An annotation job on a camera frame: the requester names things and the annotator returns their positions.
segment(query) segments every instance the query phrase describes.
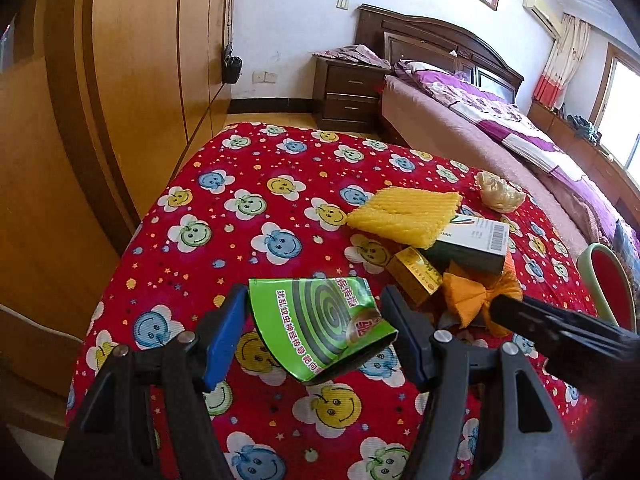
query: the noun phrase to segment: curtain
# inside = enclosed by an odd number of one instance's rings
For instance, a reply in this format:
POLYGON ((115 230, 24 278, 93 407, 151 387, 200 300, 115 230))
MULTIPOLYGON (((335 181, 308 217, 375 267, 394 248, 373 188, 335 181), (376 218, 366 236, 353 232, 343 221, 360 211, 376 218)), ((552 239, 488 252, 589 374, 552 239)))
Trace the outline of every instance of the curtain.
POLYGON ((562 17, 562 37, 556 40, 545 70, 538 80, 533 98, 548 108, 560 108, 571 78, 578 70, 589 43, 591 25, 565 14, 562 17))

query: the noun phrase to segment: floral smiley fabric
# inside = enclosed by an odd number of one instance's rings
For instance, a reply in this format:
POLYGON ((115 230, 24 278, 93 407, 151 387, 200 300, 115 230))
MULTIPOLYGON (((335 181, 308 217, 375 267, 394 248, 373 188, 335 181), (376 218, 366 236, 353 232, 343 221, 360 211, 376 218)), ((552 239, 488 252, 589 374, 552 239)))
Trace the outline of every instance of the floral smiley fabric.
MULTIPOLYGON (((482 205, 478 170, 429 153, 335 132, 241 123, 185 165, 144 217, 92 316, 68 399, 68 420, 113 348, 156 348, 222 304, 249 278, 362 276, 378 297, 399 246, 356 232, 346 215, 386 186, 457 191, 460 212, 509 226, 509 250, 525 294, 594 314, 562 240, 527 196, 514 213, 482 205)), ((496 348, 478 329, 457 337, 496 348)), ((587 408, 576 388, 549 375, 531 341, 528 356, 569 432, 587 408)), ((304 387, 264 347, 249 320, 228 375, 205 402, 235 478, 398 478, 428 394, 409 383, 393 347, 334 381, 304 387)), ((453 478, 466 478, 478 439, 479 403, 468 398, 453 478)), ((162 402, 152 410, 162 472, 178 470, 162 402)))

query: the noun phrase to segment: wooden headboard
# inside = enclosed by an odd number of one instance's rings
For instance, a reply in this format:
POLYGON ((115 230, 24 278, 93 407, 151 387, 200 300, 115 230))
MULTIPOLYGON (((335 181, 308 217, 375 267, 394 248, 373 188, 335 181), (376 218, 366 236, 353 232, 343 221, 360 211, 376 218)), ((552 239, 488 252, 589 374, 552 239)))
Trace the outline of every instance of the wooden headboard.
POLYGON ((392 64, 407 59, 429 63, 449 72, 465 72, 478 88, 508 102, 515 101, 524 78, 466 28, 369 5, 358 8, 356 43, 368 46, 392 64))

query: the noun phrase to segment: chair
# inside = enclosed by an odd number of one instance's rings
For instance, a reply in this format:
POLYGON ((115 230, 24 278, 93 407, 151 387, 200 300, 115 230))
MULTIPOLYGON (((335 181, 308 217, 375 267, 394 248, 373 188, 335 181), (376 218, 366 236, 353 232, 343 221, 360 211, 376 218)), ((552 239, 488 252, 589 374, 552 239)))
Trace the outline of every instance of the chair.
POLYGON ((603 320, 636 332, 636 310, 625 271, 607 246, 591 244, 578 258, 578 272, 603 320))

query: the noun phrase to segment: orange bow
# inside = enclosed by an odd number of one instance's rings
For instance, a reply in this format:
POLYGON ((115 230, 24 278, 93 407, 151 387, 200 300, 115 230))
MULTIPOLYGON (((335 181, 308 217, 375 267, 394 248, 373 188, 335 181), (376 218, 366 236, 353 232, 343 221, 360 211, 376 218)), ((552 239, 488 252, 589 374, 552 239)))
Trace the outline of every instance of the orange bow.
POLYGON ((509 335, 505 327, 494 323, 489 315, 492 300, 505 294, 522 300, 522 289, 513 269, 513 259, 508 253, 501 276, 462 269, 452 262, 442 275, 442 292, 450 311, 460 317, 460 327, 466 328, 482 312, 484 322, 496 337, 509 335))

